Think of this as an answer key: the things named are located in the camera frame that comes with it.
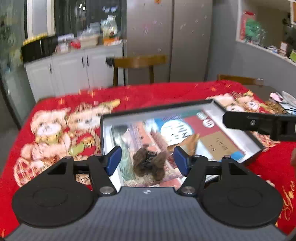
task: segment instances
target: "red tablecloth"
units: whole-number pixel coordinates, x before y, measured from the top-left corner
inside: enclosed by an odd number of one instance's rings
[[[20,156],[22,147],[26,143],[32,143],[35,139],[30,122],[37,111],[67,107],[75,109],[82,102],[95,104],[114,99],[120,99],[121,103],[113,111],[122,111],[174,102],[201,100],[233,91],[245,93],[248,90],[241,84],[231,81],[165,83],[82,91],[78,95],[50,98],[38,103],[20,131],[0,179],[0,236],[7,236],[18,226],[11,208],[12,196],[19,188],[13,176],[13,167]],[[289,233],[296,226],[294,170],[289,164],[291,152],[295,147],[295,143],[281,142],[261,153],[258,159],[249,165],[254,173],[274,183],[275,188],[281,193],[284,206],[277,225],[285,233]]]

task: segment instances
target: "fuzzy brown object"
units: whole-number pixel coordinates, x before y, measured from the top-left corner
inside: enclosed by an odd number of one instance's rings
[[[165,177],[166,153],[160,152],[151,159],[148,158],[149,155],[151,155],[151,152],[147,150],[146,145],[140,148],[133,156],[133,170],[139,177],[151,173],[155,181],[161,181]]]

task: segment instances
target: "cabinet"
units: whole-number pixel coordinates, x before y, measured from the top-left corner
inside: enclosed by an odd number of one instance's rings
[[[25,66],[35,101],[55,96],[51,58],[26,64]]]
[[[113,68],[106,65],[106,58],[122,55],[122,45],[98,46],[26,64],[35,100],[77,94],[82,89],[112,86]],[[118,71],[118,84],[124,84],[123,69]]]
[[[52,58],[52,63],[60,95],[89,89],[87,64],[83,51],[55,56]]]

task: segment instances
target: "refrigerator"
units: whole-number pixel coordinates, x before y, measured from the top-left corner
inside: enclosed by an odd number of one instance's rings
[[[126,57],[165,54],[167,64],[155,66],[155,83],[204,80],[212,0],[126,0],[124,6]],[[129,85],[149,83],[148,69],[129,69],[126,77]]]

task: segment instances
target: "chair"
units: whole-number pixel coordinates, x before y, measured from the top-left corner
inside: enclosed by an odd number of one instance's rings
[[[219,74],[218,80],[232,80],[242,85],[259,85],[263,86],[263,79],[255,79],[255,78],[248,78],[248,77],[240,77],[240,76],[232,76],[226,74]]]
[[[154,65],[166,63],[165,55],[137,56],[133,58],[107,58],[106,64],[114,68],[113,86],[118,86],[118,68],[139,69],[149,67],[150,84],[154,83]]]

